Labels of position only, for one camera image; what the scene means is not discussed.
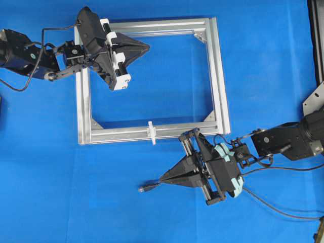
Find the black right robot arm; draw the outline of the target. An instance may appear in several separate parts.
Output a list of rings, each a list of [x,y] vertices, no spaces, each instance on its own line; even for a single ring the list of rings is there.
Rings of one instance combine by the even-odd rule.
[[[250,133],[258,157],[253,156],[241,138],[212,145],[199,128],[179,137],[186,155],[165,172],[159,183],[202,189],[208,205],[223,201],[225,194],[235,198],[242,192],[241,169],[258,163],[269,168],[275,154],[295,161],[323,153],[323,102],[321,93],[311,95],[314,103],[305,102],[304,117],[268,130]]]

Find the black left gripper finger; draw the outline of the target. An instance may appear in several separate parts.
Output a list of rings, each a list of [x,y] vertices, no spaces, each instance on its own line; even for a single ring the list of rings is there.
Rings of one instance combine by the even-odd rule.
[[[125,61],[124,66],[129,66],[137,58],[143,56],[148,52],[150,47],[121,47],[116,49],[117,53],[124,53]]]
[[[116,33],[117,36],[117,49],[125,49],[126,51],[138,51],[138,52],[147,52],[149,51],[149,45],[141,41],[130,38],[127,35],[124,35],[120,32]]]

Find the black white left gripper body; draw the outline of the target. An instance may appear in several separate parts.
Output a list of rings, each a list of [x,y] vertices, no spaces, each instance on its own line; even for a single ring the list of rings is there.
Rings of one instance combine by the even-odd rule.
[[[124,52],[117,52],[118,35],[112,31],[107,18],[101,19],[100,23],[106,35],[104,50],[93,59],[93,64],[98,67],[98,74],[108,84],[112,91],[124,90],[128,87],[131,75],[125,68],[126,56]]]

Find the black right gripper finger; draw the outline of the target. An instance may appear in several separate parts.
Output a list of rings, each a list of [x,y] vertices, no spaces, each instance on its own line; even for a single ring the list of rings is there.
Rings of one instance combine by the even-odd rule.
[[[196,155],[183,157],[175,166],[165,172],[160,180],[190,179],[201,180],[199,160]]]
[[[173,177],[169,179],[160,178],[160,182],[171,185],[179,185],[185,187],[203,187],[205,185],[204,180],[199,174],[184,176],[184,177]]]

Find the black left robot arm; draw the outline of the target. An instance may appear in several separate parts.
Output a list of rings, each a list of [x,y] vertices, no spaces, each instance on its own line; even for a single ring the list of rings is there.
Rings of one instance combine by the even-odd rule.
[[[128,87],[127,66],[149,51],[150,46],[122,33],[111,31],[108,19],[100,21],[107,40],[104,49],[91,54],[83,45],[68,41],[60,46],[33,42],[26,35],[1,30],[1,68],[28,77],[49,81],[65,78],[90,68],[112,91]]]

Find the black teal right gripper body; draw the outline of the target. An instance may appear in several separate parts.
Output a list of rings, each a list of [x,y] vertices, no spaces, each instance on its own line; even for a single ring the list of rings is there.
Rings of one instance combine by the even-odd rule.
[[[184,132],[179,137],[179,141],[183,144],[187,156],[196,155],[198,157],[199,170],[201,172],[202,179],[205,182],[205,185],[200,188],[203,191],[206,204],[212,205],[220,201],[224,201],[226,199],[225,194],[228,192],[222,192],[217,181],[214,182],[212,180],[206,165],[208,161],[219,157],[224,158],[227,155],[234,156],[234,152],[230,151],[224,142],[212,145],[200,132],[199,128],[194,128]]]

